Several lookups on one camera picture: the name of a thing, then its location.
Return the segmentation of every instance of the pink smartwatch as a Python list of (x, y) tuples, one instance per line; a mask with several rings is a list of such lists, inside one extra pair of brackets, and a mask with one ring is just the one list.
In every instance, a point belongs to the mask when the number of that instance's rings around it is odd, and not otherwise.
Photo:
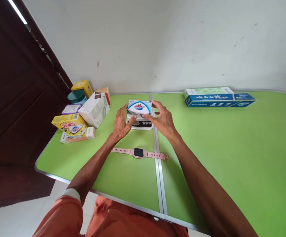
[(168, 155), (163, 153), (153, 153), (143, 150), (142, 148), (134, 148), (134, 149), (122, 149), (122, 148), (113, 148), (112, 152), (123, 153), (132, 155), (135, 158), (143, 159), (144, 157), (150, 157), (161, 160), (168, 160)]

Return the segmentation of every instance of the teal container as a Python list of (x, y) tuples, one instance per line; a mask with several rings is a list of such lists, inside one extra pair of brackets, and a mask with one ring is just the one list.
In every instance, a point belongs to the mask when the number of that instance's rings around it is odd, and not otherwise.
[(87, 101), (87, 98), (83, 90), (72, 91), (71, 93), (69, 93), (67, 98), (72, 104), (83, 105)]

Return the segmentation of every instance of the watch face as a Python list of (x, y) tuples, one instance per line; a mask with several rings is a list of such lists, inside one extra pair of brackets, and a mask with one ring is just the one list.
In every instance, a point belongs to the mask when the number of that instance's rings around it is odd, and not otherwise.
[(144, 157), (144, 150), (142, 148), (134, 148), (134, 155), (137, 157)]

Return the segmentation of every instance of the hand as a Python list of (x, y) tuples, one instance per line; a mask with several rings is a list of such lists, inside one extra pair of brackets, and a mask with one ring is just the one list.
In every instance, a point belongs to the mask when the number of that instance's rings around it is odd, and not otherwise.
[(158, 115), (157, 118), (151, 115), (141, 115), (142, 118), (151, 121), (154, 126), (160, 131), (167, 139), (172, 135), (177, 135), (178, 132), (174, 126), (172, 113), (161, 102), (151, 100), (152, 107), (157, 108), (159, 112), (155, 112)]
[(128, 104), (125, 104), (122, 108), (118, 110), (116, 115), (116, 121), (114, 123), (114, 129), (111, 135), (114, 136), (118, 141), (124, 138), (129, 133), (132, 125), (136, 120), (136, 115), (134, 115), (129, 120), (128, 124), (126, 124), (125, 115), (127, 107)]

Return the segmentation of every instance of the product packaging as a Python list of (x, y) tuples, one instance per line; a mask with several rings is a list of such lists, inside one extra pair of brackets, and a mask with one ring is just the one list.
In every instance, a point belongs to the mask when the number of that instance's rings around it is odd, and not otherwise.
[(249, 93), (235, 93), (228, 87), (186, 89), (187, 107), (247, 107), (256, 99)]
[(98, 128), (109, 112), (110, 107), (105, 93), (96, 93), (90, 96), (78, 112), (88, 125)]
[(93, 94), (93, 89), (91, 89), (89, 81), (87, 80), (76, 82), (71, 88), (71, 90), (83, 90), (87, 99)]
[(80, 107), (81, 107), (80, 104), (66, 105), (65, 109), (62, 111), (62, 114), (63, 115), (76, 114), (78, 113)]
[(66, 132), (68, 127), (74, 125), (85, 124), (85, 120), (80, 116), (80, 114), (70, 114), (70, 115), (60, 115), (55, 116), (52, 120), (52, 124), (58, 129)]
[(85, 96), (85, 93), (83, 90), (75, 90), (69, 93), (67, 96), (67, 99), (72, 103), (72, 104), (80, 104), (83, 105), (86, 101), (87, 98)]
[(66, 132), (66, 139), (70, 140), (85, 137), (86, 129), (87, 127), (84, 124), (68, 127), (68, 130)]
[(111, 98), (110, 98), (110, 93), (109, 93), (109, 89), (108, 87), (105, 87), (105, 88), (101, 88), (101, 89), (97, 89), (96, 90), (97, 93), (105, 93), (106, 94), (106, 98), (107, 98), (107, 101), (108, 101), (108, 105), (110, 105), (111, 103)]
[(88, 127), (86, 129), (86, 136), (81, 138), (75, 138), (75, 139), (68, 139), (67, 138), (67, 132), (63, 132), (61, 136), (61, 143), (72, 143), (72, 142), (79, 142), (83, 140), (93, 139), (95, 138), (95, 128), (94, 127)]
[(151, 114), (152, 102), (141, 100), (130, 100), (128, 105), (128, 114), (142, 115)]

